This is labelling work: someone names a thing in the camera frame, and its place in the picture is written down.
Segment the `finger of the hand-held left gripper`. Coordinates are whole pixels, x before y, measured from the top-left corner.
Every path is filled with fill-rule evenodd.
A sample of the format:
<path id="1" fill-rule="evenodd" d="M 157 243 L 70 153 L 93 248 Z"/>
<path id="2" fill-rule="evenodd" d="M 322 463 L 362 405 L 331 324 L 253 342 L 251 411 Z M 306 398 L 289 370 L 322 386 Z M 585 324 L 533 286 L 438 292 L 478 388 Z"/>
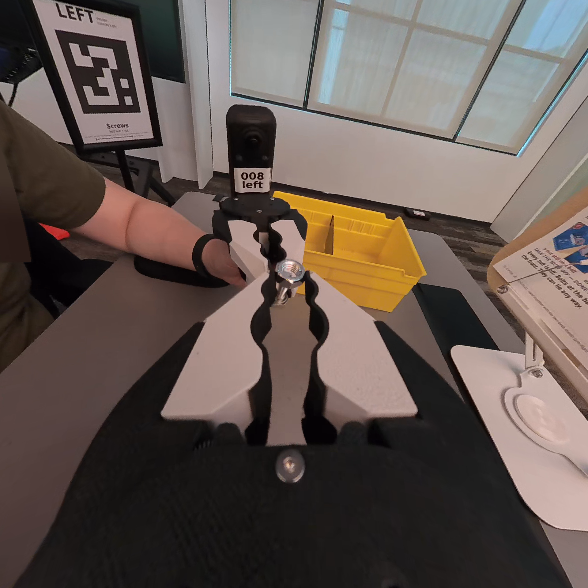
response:
<path id="1" fill-rule="evenodd" d="M 229 250 L 232 260 L 245 274 L 246 283 L 267 278 L 270 275 L 269 261 L 263 245 L 256 239 L 257 227 L 250 222 L 228 222 L 231 241 Z"/>
<path id="2" fill-rule="evenodd" d="M 294 220 L 278 220 L 275 222 L 278 235 L 276 262 L 292 260 L 303 265 L 305 238 L 301 235 Z"/>

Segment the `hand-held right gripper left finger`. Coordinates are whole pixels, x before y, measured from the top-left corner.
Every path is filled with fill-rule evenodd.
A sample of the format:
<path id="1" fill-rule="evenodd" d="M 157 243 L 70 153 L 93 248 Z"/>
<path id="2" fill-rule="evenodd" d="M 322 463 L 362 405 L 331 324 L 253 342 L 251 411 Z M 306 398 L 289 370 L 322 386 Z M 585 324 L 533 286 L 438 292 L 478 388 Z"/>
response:
<path id="1" fill-rule="evenodd" d="M 272 272 L 256 278 L 203 322 L 161 411 L 166 420 L 267 424 L 272 401 L 268 351 L 275 300 Z"/>

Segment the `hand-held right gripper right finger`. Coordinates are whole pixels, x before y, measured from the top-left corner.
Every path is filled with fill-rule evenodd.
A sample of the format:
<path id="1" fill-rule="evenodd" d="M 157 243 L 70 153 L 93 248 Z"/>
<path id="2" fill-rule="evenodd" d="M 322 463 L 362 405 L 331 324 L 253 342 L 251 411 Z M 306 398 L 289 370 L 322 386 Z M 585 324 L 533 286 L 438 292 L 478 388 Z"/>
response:
<path id="1" fill-rule="evenodd" d="M 305 275 L 309 328 L 316 338 L 305 418 L 334 427 L 413 417 L 417 406 L 387 348 L 379 323 L 314 272 Z"/>

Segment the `yellow plastic bin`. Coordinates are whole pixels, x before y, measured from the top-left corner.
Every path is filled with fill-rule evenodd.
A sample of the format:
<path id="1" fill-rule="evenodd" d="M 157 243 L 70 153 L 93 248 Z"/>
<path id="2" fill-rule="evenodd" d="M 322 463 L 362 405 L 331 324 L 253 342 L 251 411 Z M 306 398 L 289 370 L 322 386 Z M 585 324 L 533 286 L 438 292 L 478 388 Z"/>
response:
<path id="1" fill-rule="evenodd" d="M 307 221 L 306 270 L 317 273 L 358 306 L 392 312 L 426 275 L 403 222 L 384 213 L 275 192 Z M 324 253 L 334 215 L 334 254 Z"/>

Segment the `person's left hand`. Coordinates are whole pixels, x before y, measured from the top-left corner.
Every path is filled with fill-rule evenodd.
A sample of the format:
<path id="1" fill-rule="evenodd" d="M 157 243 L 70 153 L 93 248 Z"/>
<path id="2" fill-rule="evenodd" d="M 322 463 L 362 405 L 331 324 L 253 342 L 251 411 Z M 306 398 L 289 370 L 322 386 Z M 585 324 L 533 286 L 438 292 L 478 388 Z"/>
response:
<path id="1" fill-rule="evenodd" d="M 229 245 L 223 240 L 212 239 L 204 246 L 202 262 L 210 275 L 233 286 L 246 286 L 238 265 L 231 258 Z"/>

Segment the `black sign easel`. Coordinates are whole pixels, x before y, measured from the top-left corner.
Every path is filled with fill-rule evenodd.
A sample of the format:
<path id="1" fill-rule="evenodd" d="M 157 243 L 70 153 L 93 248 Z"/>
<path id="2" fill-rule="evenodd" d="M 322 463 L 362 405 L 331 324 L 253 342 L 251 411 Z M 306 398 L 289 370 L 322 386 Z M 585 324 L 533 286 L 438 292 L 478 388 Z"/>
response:
<path id="1" fill-rule="evenodd" d="M 154 160 L 129 157 L 122 149 L 79 153 L 78 157 L 90 164 L 118 168 L 124 187 L 135 194 L 148 198 L 152 190 L 168 206 L 172 207 L 176 202 L 176 198 L 155 178 Z"/>

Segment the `white framed window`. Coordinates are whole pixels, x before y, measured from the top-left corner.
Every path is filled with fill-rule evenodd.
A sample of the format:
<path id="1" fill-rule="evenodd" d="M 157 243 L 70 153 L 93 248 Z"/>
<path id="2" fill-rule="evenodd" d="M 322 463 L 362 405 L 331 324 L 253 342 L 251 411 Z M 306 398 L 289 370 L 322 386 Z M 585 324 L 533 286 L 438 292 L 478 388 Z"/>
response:
<path id="1" fill-rule="evenodd" d="M 587 63 L 587 1 L 230 1 L 231 94 L 518 155 Z"/>

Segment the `wooden instruction board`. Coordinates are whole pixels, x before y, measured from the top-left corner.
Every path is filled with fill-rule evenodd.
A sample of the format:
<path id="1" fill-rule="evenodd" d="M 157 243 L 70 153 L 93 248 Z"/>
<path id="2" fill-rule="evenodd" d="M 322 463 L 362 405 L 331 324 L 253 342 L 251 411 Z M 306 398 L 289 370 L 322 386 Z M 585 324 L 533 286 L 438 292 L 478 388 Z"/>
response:
<path id="1" fill-rule="evenodd" d="M 544 235 L 547 231 L 553 229 L 555 225 L 561 224 L 564 220 L 574 215 L 579 210 L 587 207 L 587 189 L 584 188 L 576 195 L 572 196 L 567 202 L 564 202 L 557 209 L 551 212 L 547 217 L 536 222 L 530 228 L 521 233 L 511 243 L 504 246 L 493 258 L 487 272 L 490 289 L 498 294 L 503 304 L 509 309 L 511 314 L 517 319 L 518 323 L 524 329 L 526 334 L 526 345 L 530 348 L 531 356 L 534 355 L 535 349 L 540 349 L 541 353 L 548 357 L 549 360 L 563 374 L 569 384 L 575 389 L 577 394 L 587 400 L 587 368 L 584 369 L 571 357 L 563 344 L 554 338 L 542 323 L 537 323 L 533 315 L 529 314 L 527 308 L 523 306 L 518 299 L 509 290 L 503 279 L 498 275 L 495 267 L 497 261 L 502 260 L 507 255 L 514 252 L 520 245 L 527 245 L 533 238 Z"/>

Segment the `black framed sign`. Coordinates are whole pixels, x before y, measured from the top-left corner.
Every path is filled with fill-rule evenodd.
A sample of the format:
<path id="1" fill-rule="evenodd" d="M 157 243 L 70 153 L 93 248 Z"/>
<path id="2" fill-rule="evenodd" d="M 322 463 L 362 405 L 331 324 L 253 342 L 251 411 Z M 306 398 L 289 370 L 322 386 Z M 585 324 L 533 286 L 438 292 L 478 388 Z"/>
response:
<path id="1" fill-rule="evenodd" d="M 163 145 L 138 6 L 19 4 L 78 153 Z"/>

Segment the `white round disc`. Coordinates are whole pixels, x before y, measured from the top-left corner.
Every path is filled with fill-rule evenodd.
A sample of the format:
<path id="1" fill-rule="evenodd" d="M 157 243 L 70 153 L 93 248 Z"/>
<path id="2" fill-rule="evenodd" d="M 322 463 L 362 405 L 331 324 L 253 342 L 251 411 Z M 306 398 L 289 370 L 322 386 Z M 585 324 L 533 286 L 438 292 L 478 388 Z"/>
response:
<path id="1" fill-rule="evenodd" d="M 525 425 L 545 441 L 562 445 L 570 440 L 566 424 L 545 401 L 529 394 L 519 394 L 513 406 Z"/>

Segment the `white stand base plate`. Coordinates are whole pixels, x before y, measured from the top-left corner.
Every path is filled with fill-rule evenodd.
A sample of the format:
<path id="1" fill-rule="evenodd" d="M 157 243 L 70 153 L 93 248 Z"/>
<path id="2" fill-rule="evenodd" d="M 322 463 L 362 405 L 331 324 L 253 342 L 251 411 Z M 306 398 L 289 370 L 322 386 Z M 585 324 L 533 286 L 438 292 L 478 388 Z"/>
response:
<path id="1" fill-rule="evenodd" d="M 548 525 L 587 532 L 587 477 L 566 457 L 587 457 L 587 420 L 545 367 L 521 354 L 457 345 L 451 357 L 525 504 Z M 515 397 L 545 401 L 566 424 L 562 445 L 537 436 L 518 416 Z"/>

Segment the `dark green wall panel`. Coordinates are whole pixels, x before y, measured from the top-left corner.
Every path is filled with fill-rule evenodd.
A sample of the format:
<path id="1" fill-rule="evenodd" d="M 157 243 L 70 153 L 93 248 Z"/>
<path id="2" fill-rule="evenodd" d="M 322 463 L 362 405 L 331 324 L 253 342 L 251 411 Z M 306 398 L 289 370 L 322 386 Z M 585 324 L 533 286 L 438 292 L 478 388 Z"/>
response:
<path id="1" fill-rule="evenodd" d="M 152 77 L 185 83 L 178 1 L 135 1 Z"/>

